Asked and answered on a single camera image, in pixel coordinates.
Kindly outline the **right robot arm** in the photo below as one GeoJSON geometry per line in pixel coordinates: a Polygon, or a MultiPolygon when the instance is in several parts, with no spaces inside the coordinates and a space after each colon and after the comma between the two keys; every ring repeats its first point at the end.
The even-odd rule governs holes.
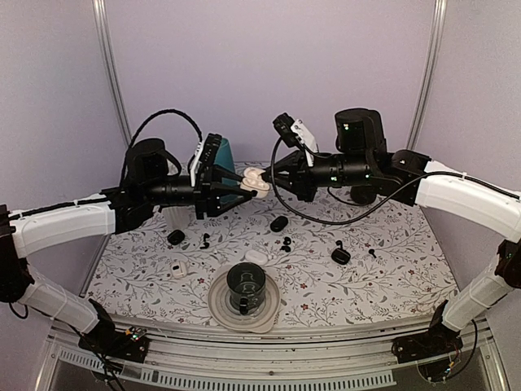
{"type": "Polygon", "coordinates": [[[311,202],[320,187],[350,187],[358,204],[395,200],[439,209],[503,236],[496,258],[454,298],[437,309],[421,348],[437,355],[476,316],[520,287],[520,194],[450,169],[431,157],[387,150],[378,111],[350,108],[335,114],[337,153],[320,152],[304,123],[286,113],[273,121],[278,141],[293,148],[272,160],[262,178],[298,200],[311,202]]]}

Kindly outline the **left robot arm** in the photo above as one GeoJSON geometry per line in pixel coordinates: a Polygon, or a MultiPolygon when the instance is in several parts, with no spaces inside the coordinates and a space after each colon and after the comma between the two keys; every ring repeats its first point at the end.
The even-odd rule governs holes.
{"type": "Polygon", "coordinates": [[[120,334],[97,302],[71,294],[29,265],[28,256],[45,248],[98,235],[139,228],[157,207],[192,206],[198,219],[218,217],[257,196],[243,177],[215,165],[221,136],[200,143],[189,173],[171,174],[179,161],[159,138],[144,139],[125,154],[122,183],[85,199],[28,211],[1,207],[1,301],[19,303],[58,319],[87,335],[103,353],[115,353],[120,334]]]}

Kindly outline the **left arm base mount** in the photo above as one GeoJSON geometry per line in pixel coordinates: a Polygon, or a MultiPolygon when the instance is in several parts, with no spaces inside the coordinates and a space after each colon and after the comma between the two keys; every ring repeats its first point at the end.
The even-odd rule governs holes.
{"type": "Polygon", "coordinates": [[[147,329],[130,327],[121,332],[114,327],[96,326],[91,332],[81,334],[78,346],[100,356],[144,363],[150,345],[147,329]]]}

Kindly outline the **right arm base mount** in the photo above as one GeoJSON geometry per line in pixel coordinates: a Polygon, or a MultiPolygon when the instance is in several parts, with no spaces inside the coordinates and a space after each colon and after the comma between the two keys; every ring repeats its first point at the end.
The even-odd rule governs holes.
{"type": "Polygon", "coordinates": [[[405,363],[456,352],[462,347],[463,342],[458,332],[428,330],[395,338],[391,352],[398,363],[405,363]]]}

